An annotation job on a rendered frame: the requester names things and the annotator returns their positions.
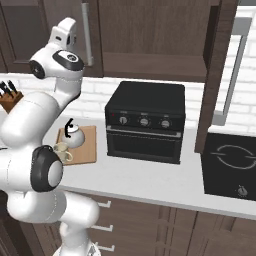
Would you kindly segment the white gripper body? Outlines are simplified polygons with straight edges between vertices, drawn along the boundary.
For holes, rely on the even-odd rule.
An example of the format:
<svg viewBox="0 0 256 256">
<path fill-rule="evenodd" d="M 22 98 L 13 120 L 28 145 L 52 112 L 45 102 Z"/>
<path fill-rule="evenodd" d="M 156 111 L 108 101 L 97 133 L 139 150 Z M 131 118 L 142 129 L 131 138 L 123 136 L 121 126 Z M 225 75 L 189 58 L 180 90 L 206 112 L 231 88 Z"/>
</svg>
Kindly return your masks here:
<svg viewBox="0 0 256 256">
<path fill-rule="evenodd" d="M 66 17 L 51 30 L 49 43 L 59 46 L 73 46 L 76 43 L 76 21 Z"/>
</svg>

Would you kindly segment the wooden tray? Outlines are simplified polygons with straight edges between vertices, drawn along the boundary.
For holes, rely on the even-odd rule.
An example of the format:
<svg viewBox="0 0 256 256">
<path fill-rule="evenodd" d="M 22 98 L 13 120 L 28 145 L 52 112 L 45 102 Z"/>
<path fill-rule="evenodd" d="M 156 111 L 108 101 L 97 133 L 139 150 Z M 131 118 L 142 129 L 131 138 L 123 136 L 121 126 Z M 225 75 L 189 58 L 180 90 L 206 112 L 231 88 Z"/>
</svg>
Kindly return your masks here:
<svg viewBox="0 0 256 256">
<path fill-rule="evenodd" d="M 96 146 L 96 127 L 95 126 L 79 126 L 85 135 L 85 142 L 77 148 L 69 148 L 68 151 L 72 154 L 71 162 L 63 163 L 64 165 L 77 165 L 95 163 L 97 160 Z M 62 142 L 64 128 L 60 128 L 57 135 L 56 144 Z"/>
</svg>

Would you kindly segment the beige mug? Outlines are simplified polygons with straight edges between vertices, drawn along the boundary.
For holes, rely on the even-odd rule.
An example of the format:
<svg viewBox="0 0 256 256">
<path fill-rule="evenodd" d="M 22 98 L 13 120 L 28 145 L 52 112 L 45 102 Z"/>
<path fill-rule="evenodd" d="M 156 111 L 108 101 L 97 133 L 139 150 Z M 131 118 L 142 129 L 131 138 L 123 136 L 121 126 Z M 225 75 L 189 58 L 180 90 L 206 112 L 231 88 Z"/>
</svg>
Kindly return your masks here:
<svg viewBox="0 0 256 256">
<path fill-rule="evenodd" d="M 59 156 L 63 163 L 73 160 L 72 154 L 68 151 L 68 145 L 65 142 L 59 142 L 53 146 L 54 152 Z"/>
</svg>

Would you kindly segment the dark wooden base cabinet door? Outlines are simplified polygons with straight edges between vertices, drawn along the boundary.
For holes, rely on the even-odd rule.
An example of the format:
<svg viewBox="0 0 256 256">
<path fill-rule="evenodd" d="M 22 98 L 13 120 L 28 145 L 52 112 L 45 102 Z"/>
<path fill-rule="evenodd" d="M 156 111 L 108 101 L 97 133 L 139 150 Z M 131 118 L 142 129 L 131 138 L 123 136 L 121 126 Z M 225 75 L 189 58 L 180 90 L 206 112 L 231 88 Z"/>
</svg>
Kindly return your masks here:
<svg viewBox="0 0 256 256">
<path fill-rule="evenodd" d="M 155 256 L 187 256 L 197 211 L 161 206 Z"/>
<path fill-rule="evenodd" d="M 198 256 L 256 256 L 256 220 L 215 215 L 196 230 L 203 237 Z"/>
</svg>

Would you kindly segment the brown wooden knife block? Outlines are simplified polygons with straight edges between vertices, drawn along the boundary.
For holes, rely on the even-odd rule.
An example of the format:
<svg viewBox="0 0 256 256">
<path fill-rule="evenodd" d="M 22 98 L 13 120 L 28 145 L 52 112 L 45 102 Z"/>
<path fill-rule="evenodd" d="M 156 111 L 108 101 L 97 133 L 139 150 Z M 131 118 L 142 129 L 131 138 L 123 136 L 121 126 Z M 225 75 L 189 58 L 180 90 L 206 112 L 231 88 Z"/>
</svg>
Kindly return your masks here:
<svg viewBox="0 0 256 256">
<path fill-rule="evenodd" d="M 11 92 L 11 94 L 4 93 L 0 96 L 0 105 L 7 113 L 9 113 L 22 97 L 23 94 L 21 91 L 18 91 L 17 93 Z"/>
</svg>

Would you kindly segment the black toaster oven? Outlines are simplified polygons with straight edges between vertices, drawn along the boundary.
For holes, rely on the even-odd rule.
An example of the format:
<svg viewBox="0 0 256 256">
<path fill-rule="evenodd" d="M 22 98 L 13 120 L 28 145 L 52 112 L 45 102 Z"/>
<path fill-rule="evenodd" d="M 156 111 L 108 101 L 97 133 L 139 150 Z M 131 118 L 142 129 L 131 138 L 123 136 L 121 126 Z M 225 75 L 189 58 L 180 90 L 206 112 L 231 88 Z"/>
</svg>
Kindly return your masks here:
<svg viewBox="0 0 256 256">
<path fill-rule="evenodd" d="M 185 118 L 183 85 L 122 81 L 105 106 L 107 154 L 178 164 Z"/>
</svg>

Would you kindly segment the dark wooden drawer front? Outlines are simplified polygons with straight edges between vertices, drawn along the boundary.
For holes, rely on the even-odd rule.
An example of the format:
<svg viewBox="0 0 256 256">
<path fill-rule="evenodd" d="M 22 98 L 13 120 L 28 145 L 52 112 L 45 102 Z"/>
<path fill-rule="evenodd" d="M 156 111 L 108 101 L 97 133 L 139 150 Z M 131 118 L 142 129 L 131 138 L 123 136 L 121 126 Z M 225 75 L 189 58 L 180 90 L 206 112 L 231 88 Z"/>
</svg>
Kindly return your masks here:
<svg viewBox="0 0 256 256">
<path fill-rule="evenodd" d="M 139 244 L 149 244 L 155 241 L 156 224 L 151 221 L 145 221 L 132 218 L 103 218 L 102 216 L 96 223 L 98 226 L 108 227 L 113 225 L 113 232 L 90 229 L 89 233 L 93 241 L 103 238 L 111 241 L 127 241 Z"/>
<path fill-rule="evenodd" d="M 94 241 L 94 244 L 95 243 L 106 247 L 115 245 L 114 252 L 100 250 L 101 256 L 155 256 L 155 248 L 150 245 L 119 240 L 111 241 L 106 238 Z"/>
<path fill-rule="evenodd" d="M 156 220 L 159 213 L 159 206 L 130 200 L 122 200 L 105 196 L 87 194 L 96 202 L 111 201 L 110 208 L 101 208 L 101 216 L 103 218 L 125 217 L 132 219 L 142 219 L 145 221 Z"/>
</svg>

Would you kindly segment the black hob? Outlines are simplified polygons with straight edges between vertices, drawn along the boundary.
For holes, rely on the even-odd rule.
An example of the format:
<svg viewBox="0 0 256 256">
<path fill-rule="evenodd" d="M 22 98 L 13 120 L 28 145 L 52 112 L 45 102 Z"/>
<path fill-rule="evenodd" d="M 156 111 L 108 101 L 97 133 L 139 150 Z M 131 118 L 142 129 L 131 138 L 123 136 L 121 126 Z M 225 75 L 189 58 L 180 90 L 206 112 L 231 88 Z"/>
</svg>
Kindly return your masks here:
<svg viewBox="0 0 256 256">
<path fill-rule="evenodd" d="M 256 137 L 208 133 L 201 164 L 205 194 L 256 201 Z"/>
</svg>

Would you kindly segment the dark wooden wall cabinet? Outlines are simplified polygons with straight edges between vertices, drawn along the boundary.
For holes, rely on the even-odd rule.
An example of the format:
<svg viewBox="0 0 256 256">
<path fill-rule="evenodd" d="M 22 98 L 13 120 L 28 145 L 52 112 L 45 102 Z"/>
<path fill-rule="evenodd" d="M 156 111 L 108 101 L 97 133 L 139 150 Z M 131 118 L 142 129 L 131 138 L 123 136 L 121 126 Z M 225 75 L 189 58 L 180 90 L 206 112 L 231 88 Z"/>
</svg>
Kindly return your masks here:
<svg viewBox="0 0 256 256">
<path fill-rule="evenodd" d="M 106 76 L 202 82 L 211 0 L 99 0 Z"/>
</svg>

